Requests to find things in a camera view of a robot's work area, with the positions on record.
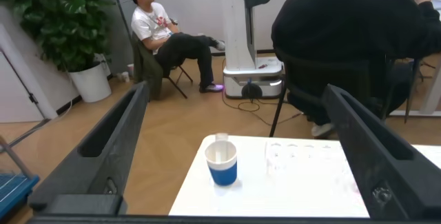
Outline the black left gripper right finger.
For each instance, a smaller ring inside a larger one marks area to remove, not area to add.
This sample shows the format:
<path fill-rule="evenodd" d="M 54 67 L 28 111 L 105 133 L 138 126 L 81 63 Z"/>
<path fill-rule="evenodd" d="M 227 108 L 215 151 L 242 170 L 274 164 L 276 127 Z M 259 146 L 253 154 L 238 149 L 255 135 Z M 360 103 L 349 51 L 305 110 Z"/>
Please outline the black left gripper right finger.
<path fill-rule="evenodd" d="M 348 92 L 322 96 L 372 219 L 440 220 L 440 168 L 390 130 Z"/>

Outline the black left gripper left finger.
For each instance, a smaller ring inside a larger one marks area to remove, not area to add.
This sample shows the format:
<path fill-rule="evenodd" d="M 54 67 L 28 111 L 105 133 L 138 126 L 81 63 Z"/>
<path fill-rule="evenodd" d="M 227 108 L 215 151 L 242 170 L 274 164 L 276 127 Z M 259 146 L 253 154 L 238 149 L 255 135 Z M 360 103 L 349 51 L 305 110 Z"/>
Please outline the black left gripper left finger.
<path fill-rule="evenodd" d="M 132 86 L 29 196 L 34 213 L 118 214 L 149 96 Z"/>

